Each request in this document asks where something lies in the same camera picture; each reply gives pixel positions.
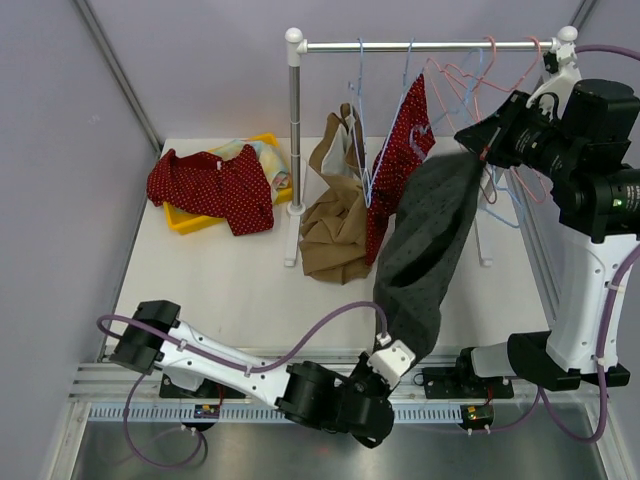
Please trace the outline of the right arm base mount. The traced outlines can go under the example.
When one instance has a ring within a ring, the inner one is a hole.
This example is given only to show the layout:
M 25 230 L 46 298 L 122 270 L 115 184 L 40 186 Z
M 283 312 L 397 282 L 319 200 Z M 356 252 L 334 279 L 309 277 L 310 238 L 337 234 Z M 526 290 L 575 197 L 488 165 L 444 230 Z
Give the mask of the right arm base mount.
M 480 378 L 455 367 L 426 367 L 413 376 L 428 399 L 512 399 L 512 382 L 502 377 Z

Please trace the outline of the floral pastel skirt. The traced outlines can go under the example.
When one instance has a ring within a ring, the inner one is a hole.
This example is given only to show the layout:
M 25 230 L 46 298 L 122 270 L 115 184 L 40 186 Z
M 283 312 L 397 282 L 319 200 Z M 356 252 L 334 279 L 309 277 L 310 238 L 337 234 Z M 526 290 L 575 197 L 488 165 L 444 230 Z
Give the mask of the floral pastel skirt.
M 235 158 L 245 146 L 251 146 L 258 157 L 263 173 L 271 188 L 275 191 L 289 187 L 290 173 L 278 147 L 264 141 L 243 141 L 234 139 L 225 145 L 210 150 L 210 153 L 220 156 L 223 160 Z

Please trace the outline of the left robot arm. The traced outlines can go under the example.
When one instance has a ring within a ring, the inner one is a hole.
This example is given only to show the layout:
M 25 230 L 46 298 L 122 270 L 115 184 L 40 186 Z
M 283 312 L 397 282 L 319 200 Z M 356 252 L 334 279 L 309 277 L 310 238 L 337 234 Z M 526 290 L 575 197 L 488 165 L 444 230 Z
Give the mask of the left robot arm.
M 373 309 L 380 330 L 374 352 L 362 353 L 350 375 L 312 361 L 293 360 L 323 326 L 356 308 Z M 330 312 L 273 362 L 207 337 L 180 320 L 179 313 L 179 305 L 173 302 L 148 301 L 140 303 L 131 318 L 100 317 L 98 329 L 117 341 L 110 361 L 142 375 L 156 370 L 177 375 L 179 386 L 195 397 L 209 395 L 216 383 L 225 385 L 261 401 L 290 422 L 349 434 L 367 448 L 379 446 L 390 434 L 394 411 L 389 397 L 415 355 L 391 336 L 376 303 L 356 301 Z

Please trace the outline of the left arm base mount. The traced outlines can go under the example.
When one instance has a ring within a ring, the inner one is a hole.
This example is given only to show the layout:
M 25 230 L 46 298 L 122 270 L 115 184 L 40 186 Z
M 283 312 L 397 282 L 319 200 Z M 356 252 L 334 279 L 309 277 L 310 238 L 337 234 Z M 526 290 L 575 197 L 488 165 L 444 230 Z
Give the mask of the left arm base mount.
M 167 368 L 163 371 L 159 391 L 166 399 L 244 399 L 245 394 L 182 369 Z

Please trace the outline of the grey dotted skirt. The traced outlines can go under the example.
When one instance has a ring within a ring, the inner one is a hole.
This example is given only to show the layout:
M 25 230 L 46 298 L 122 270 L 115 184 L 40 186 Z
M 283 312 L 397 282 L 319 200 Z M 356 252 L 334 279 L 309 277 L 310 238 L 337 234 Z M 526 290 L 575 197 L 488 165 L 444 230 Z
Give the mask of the grey dotted skirt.
M 482 173 L 483 163 L 468 151 L 426 160 L 405 184 L 379 255 L 373 301 L 414 363 L 438 340 L 441 304 L 475 218 Z

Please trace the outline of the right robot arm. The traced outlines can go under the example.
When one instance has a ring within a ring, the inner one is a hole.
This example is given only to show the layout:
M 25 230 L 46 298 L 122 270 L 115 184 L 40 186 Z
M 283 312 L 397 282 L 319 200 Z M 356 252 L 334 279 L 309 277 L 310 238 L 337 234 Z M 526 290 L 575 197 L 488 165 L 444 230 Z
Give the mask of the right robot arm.
M 623 281 L 639 256 L 639 172 L 624 156 L 638 114 L 630 86 L 583 79 L 567 96 L 515 91 L 456 133 L 488 164 L 525 165 L 551 181 L 563 229 L 563 285 L 550 329 L 468 347 L 453 366 L 424 369 L 428 397 L 509 398 L 515 378 L 550 391 L 627 385 L 617 329 Z

